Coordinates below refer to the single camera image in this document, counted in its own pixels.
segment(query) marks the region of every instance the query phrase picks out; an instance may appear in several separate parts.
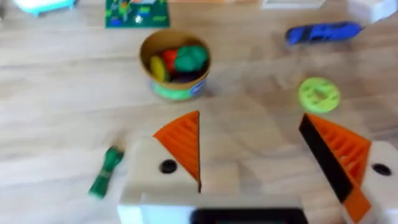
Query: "blue toy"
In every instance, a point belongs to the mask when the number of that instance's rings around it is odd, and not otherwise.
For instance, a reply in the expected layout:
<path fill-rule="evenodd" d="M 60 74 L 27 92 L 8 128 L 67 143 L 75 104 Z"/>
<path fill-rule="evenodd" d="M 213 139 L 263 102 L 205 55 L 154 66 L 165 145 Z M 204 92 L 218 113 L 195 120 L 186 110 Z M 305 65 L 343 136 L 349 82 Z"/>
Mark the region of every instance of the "blue toy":
<path fill-rule="evenodd" d="M 15 3 L 25 12 L 39 16 L 42 12 L 69 7 L 73 9 L 76 0 L 14 0 Z"/>
<path fill-rule="evenodd" d="M 348 40 L 359 34 L 361 30 L 361 25 L 351 21 L 311 24 L 290 28 L 285 34 L 285 39 L 290 45 Z"/>

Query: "black screw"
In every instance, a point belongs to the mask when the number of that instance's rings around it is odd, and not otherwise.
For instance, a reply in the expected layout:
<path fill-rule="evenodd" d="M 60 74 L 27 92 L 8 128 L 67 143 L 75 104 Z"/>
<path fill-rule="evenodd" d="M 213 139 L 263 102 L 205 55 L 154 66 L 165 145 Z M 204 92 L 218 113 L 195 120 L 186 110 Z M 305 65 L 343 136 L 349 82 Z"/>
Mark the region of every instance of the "black screw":
<path fill-rule="evenodd" d="M 388 167 L 384 164 L 373 164 L 372 168 L 374 171 L 376 171 L 380 175 L 385 175 L 385 176 L 392 175 L 390 167 Z"/>
<path fill-rule="evenodd" d="M 177 163 L 172 159 L 166 159 L 161 163 L 159 169 L 164 174 L 172 174 L 177 170 Z"/>

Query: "small cup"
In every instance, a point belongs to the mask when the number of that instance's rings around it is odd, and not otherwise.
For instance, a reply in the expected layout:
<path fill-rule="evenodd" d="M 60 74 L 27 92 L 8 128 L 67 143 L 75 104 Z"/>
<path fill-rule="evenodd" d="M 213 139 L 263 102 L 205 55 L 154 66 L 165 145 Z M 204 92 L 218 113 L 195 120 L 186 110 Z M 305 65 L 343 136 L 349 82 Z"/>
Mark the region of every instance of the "small cup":
<path fill-rule="evenodd" d="M 154 55 L 160 55 L 165 50 L 176 49 L 183 45 L 200 45 L 206 49 L 209 59 L 205 65 L 206 67 L 202 70 L 203 74 L 196 80 L 186 83 L 160 82 L 156 80 L 150 70 L 150 58 Z M 159 30 L 144 40 L 139 56 L 141 65 L 150 79 L 150 87 L 156 94 L 170 100 L 187 100 L 203 91 L 211 65 L 211 57 L 208 46 L 197 36 L 176 29 Z"/>

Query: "red toy food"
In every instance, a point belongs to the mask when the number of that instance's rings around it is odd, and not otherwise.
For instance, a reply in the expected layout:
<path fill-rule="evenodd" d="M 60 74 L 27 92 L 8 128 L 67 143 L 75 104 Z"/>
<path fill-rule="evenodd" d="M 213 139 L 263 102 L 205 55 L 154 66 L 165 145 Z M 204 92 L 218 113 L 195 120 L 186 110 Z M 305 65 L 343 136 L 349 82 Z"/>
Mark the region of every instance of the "red toy food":
<path fill-rule="evenodd" d="M 166 67 L 169 70 L 169 73 L 172 73 L 175 71 L 174 61 L 177 58 L 177 54 L 178 54 L 178 49 L 166 50 L 162 54 L 163 61 L 165 62 Z"/>

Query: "light blue toy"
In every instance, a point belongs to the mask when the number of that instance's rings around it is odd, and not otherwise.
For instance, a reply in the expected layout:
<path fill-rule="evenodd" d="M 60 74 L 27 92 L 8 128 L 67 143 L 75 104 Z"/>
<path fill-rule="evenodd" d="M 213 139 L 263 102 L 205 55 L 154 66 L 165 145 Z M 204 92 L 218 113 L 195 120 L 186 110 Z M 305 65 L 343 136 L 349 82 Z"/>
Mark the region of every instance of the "light blue toy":
<path fill-rule="evenodd" d="M 35 17 L 42 12 L 69 7 L 75 7 L 76 0 L 14 0 L 23 11 L 33 14 Z"/>

